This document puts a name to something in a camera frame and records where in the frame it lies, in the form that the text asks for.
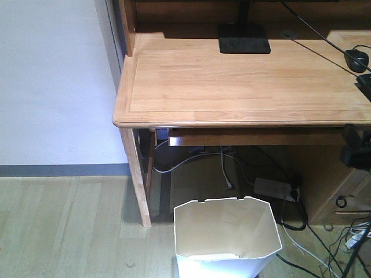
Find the white trash can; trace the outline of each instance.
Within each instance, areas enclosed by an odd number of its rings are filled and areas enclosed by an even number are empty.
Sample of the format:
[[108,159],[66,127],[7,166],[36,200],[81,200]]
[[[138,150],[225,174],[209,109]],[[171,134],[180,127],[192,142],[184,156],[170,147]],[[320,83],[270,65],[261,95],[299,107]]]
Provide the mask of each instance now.
[[270,204],[245,197],[174,208],[180,278],[254,278],[282,249]]

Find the wall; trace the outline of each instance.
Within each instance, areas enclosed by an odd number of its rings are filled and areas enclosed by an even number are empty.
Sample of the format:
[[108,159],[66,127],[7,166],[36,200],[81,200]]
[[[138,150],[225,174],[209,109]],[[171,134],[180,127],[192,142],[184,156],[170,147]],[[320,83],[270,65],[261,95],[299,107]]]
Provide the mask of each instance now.
[[97,10],[94,0],[0,1],[0,164],[127,163]]

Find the white cable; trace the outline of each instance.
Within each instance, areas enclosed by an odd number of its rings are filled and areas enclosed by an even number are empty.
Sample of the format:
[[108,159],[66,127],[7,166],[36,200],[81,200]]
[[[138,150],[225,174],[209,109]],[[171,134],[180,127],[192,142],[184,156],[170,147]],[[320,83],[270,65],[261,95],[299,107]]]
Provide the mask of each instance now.
[[[173,167],[170,168],[169,170],[164,170],[164,171],[162,171],[162,170],[157,169],[156,167],[153,167],[153,170],[155,170],[155,171],[157,171],[157,172],[159,172],[159,173],[162,173],[162,174],[170,173],[171,171],[177,169],[179,166],[181,166],[181,165],[187,163],[188,161],[190,161],[190,160],[192,160],[192,159],[195,159],[195,158],[198,158],[198,157],[200,157],[200,156],[205,156],[205,155],[221,155],[221,153],[219,153],[219,152],[201,153],[201,154],[199,154],[199,155],[194,155],[194,156],[192,156],[192,157],[190,157],[190,158],[185,159],[184,161],[182,161],[182,162],[180,162],[179,164],[173,166]],[[248,180],[248,178],[246,177],[245,170],[243,169],[243,165],[241,164],[241,162],[238,161],[237,158],[235,158],[235,157],[233,157],[233,156],[231,156],[231,155],[228,155],[228,154],[226,154],[226,153],[224,153],[223,155],[226,156],[226,157],[228,157],[228,158],[234,159],[234,160],[238,163],[238,165],[240,166],[240,168],[241,168],[241,170],[242,170],[243,178],[245,179],[245,181],[247,182],[247,184],[249,184],[249,185],[251,185],[251,186],[254,186],[254,183],[250,182],[250,181]]]
[[288,238],[301,250],[305,251],[306,253],[308,253],[310,256],[312,256],[313,258],[315,258],[317,261],[319,261],[322,265],[324,265],[325,268],[327,268],[329,271],[331,271],[335,276],[336,278],[340,278],[339,275],[337,275],[331,267],[329,267],[325,262],[323,262],[320,258],[318,258],[316,255],[314,255],[311,251],[305,249],[303,246],[301,246],[300,244],[298,244],[298,242],[296,242],[292,237],[291,235],[287,232],[286,228],[283,226],[283,230],[285,231],[286,235],[288,236]]
[[353,226],[349,233],[355,236],[359,236],[360,234],[363,234],[362,232],[365,231],[366,227],[369,225],[369,222],[360,223],[357,226]]
[[[282,211],[281,211],[281,222],[283,223],[283,210],[284,210],[284,207],[285,207],[285,202],[286,202],[286,198],[287,198],[287,195],[285,195],[285,199],[283,200],[283,203],[282,203]],[[315,258],[317,261],[319,261],[322,265],[325,266],[325,268],[327,268],[330,272],[332,272],[336,278],[340,278],[339,275],[337,275],[331,268],[331,266],[328,266],[325,262],[323,262],[320,258],[318,258],[316,255],[314,255],[311,251],[305,249],[303,246],[301,246],[300,244],[298,244],[298,242],[296,242],[292,237],[291,235],[288,233],[288,231],[286,230],[285,226],[282,226],[283,228],[283,231],[285,232],[285,234],[288,236],[288,238],[301,250],[303,250],[304,252],[308,253],[310,256],[312,256],[313,258]]]
[[167,142],[169,142],[169,140],[165,140],[164,142],[158,144],[158,145],[155,147],[155,151],[156,151],[160,146],[162,146],[164,143],[167,143]]
[[227,183],[227,189],[234,189],[234,186],[232,184],[232,182],[230,181],[230,179],[227,177],[227,173],[225,172],[225,168],[224,168],[224,154],[223,154],[223,148],[222,146],[219,146],[220,147],[220,161],[221,161],[221,171],[223,172],[223,176],[225,178],[225,182]]

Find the desk top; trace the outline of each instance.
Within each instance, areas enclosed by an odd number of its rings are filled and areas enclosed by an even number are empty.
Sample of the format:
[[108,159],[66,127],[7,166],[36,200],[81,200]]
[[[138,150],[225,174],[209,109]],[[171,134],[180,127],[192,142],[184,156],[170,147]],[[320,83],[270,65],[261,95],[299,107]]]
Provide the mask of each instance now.
[[[355,86],[343,54],[311,35],[302,36],[310,31],[301,27],[296,29],[299,39],[295,41],[279,37],[284,25],[265,27],[268,37],[274,37],[271,54],[221,54],[213,38],[215,28],[209,25],[143,27],[136,34],[133,56],[125,57],[114,124],[289,127],[371,123],[371,103]],[[185,35],[175,38],[174,30]],[[359,43],[371,45],[371,31],[337,28],[328,33],[328,39],[351,49]],[[371,57],[370,49],[362,51]]]

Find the gray baseboard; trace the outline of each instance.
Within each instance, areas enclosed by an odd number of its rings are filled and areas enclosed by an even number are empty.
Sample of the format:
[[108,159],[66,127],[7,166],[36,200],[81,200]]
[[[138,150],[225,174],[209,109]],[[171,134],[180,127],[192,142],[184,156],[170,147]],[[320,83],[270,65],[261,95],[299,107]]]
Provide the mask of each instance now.
[[86,175],[130,175],[129,165],[0,165],[0,177],[74,177]]

